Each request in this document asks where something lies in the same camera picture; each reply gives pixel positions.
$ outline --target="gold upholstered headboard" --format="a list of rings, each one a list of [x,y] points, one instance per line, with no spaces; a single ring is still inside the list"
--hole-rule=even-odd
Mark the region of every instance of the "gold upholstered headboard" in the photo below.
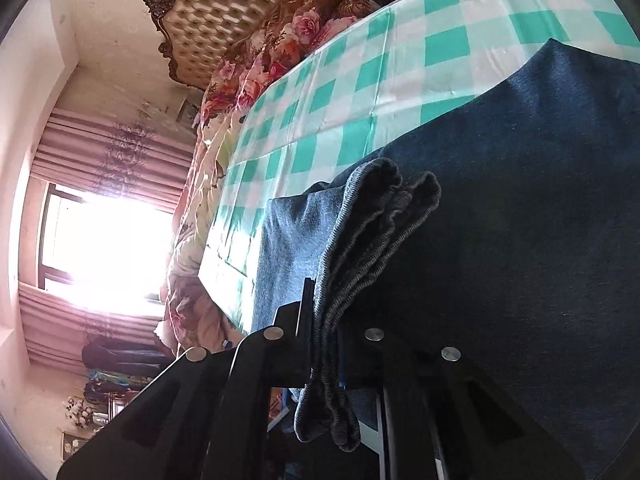
[[[177,82],[205,89],[222,54],[282,0],[144,0],[165,36],[160,52]]]

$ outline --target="ruffled bedding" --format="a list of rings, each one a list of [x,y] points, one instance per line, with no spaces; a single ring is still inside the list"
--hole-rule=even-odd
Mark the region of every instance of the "ruffled bedding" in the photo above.
[[[174,249],[161,291],[165,315],[156,333],[175,354],[191,346],[220,351],[244,337],[198,278],[220,184],[242,118],[264,91],[306,56],[378,6],[372,0],[284,0],[250,37],[220,61],[205,92],[187,182],[174,213]]]

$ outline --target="metal screw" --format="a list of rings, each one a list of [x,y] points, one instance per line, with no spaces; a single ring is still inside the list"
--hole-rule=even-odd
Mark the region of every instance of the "metal screw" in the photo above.
[[[277,341],[284,336],[284,330],[279,326],[270,326],[262,334],[264,335],[264,338],[269,341]]]
[[[364,331],[364,337],[369,341],[382,341],[385,338],[385,333],[379,328],[367,328]]]
[[[442,352],[440,352],[440,355],[442,355],[442,358],[445,361],[451,361],[451,362],[457,361],[462,357],[460,350],[458,350],[455,346],[445,346],[442,349]]]
[[[192,363],[202,361],[207,356],[207,349],[202,346],[192,346],[187,350],[187,359]]]

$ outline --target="ornate wood carving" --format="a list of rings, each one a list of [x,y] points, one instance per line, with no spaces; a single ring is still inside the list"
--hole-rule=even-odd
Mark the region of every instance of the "ornate wood carving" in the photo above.
[[[164,41],[158,47],[158,51],[160,52],[160,54],[162,54],[163,57],[166,57],[169,59],[169,77],[180,84],[191,86],[188,83],[181,81],[180,78],[178,78],[178,74],[177,74],[178,63],[174,58],[174,48],[171,43],[171,38],[169,38],[169,35],[167,34],[167,31],[164,28],[164,25],[162,24],[162,19],[164,18],[165,14],[168,13],[171,9],[173,9],[175,5],[175,0],[143,0],[143,1],[146,4],[146,6],[149,8],[149,13],[151,14],[151,19],[156,25],[156,29],[159,32],[162,32],[162,34],[164,35]]]

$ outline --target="curtain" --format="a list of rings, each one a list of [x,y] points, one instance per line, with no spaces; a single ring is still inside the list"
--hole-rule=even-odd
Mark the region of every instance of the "curtain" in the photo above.
[[[81,375],[86,375],[82,348],[90,336],[154,346],[154,330],[162,319],[89,310],[22,282],[18,300],[29,358]]]
[[[125,125],[56,108],[36,150],[31,175],[62,186],[143,200],[173,212],[193,144],[148,126]]]

